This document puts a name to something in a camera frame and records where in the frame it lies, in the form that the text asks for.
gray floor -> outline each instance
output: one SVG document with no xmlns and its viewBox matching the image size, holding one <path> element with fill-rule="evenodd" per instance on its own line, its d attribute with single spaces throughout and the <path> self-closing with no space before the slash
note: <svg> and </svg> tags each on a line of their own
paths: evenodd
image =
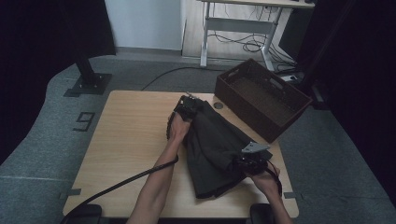
<svg viewBox="0 0 396 224">
<path fill-rule="evenodd" d="M 79 72 L 73 65 L 49 84 L 34 127 L 0 168 L 0 223 L 58 223 L 65 199 L 112 90 L 141 90 L 159 74 L 198 60 L 177 54 L 121 53 L 91 59 L 113 75 L 104 95 L 64 97 Z M 228 69 L 237 61 L 209 61 Z M 220 72 L 179 70 L 146 91 L 213 92 Z M 75 132 L 81 112 L 93 112 L 87 132 Z M 295 223 L 395 223 L 396 210 L 359 151 L 329 111 L 312 107 L 279 138 L 300 215 Z"/>
</svg>

dark green cloth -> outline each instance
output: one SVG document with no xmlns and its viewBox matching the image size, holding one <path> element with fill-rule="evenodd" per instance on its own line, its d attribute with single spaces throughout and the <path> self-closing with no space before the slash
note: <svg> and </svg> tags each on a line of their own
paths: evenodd
<svg viewBox="0 0 396 224">
<path fill-rule="evenodd" d="M 196 101 L 197 114 L 187 135 L 187 163 L 196 198 L 219 197 L 246 177 L 233 161 L 253 140 L 208 102 Z"/>
</svg>

desk leg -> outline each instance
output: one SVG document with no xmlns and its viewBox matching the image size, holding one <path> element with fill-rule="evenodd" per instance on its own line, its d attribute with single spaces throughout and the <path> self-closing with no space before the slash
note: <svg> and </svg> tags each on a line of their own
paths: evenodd
<svg viewBox="0 0 396 224">
<path fill-rule="evenodd" d="M 282 9 L 283 9 L 282 7 L 280 7 L 278 9 L 278 12 L 276 14 L 276 18 L 273 21 L 273 25 L 271 27 L 270 34 L 267 36 L 267 39 L 265 40 L 264 48 L 262 49 L 262 57 L 264 58 L 265 65 L 267 66 L 267 69 L 270 70 L 270 71 L 275 71 L 275 69 L 274 69 L 274 67 L 272 65 L 271 55 L 269 53 L 269 49 L 271 47 L 272 40 L 274 38 L 274 34 L 275 34 L 275 31 L 276 31 L 277 24 L 279 22 L 280 14 L 282 13 Z"/>
<path fill-rule="evenodd" d="M 209 9 L 210 9 L 210 3 L 207 3 L 205 26 L 204 26 L 204 42 L 202 43 L 202 48 L 201 48 L 201 67 L 206 67 L 206 60 L 207 60 L 207 28 L 208 28 L 207 25 L 209 23 Z"/>
</svg>

metal base plate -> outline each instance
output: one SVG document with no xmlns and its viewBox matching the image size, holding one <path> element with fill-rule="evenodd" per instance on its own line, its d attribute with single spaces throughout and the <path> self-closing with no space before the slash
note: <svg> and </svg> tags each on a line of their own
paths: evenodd
<svg viewBox="0 0 396 224">
<path fill-rule="evenodd" d="M 81 94 L 102 95 L 110 82 L 111 74 L 95 73 L 95 76 L 94 84 L 86 84 L 80 77 L 74 87 L 64 93 L 64 97 L 79 97 Z"/>
</svg>

box handle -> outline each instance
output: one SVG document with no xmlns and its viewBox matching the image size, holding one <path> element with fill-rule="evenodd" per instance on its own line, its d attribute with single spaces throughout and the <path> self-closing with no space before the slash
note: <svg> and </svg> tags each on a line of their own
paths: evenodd
<svg viewBox="0 0 396 224">
<path fill-rule="evenodd" d="M 233 77 L 238 73 L 239 73 L 239 69 L 236 69 L 235 71 L 232 71 L 230 74 L 228 74 L 227 78 Z"/>
<path fill-rule="evenodd" d="M 275 87 L 277 87 L 280 90 L 283 90 L 283 86 L 282 84 L 280 84 L 279 82 L 277 82 L 276 80 L 274 80 L 273 78 L 270 78 L 270 82 L 271 84 L 273 84 Z"/>
</svg>

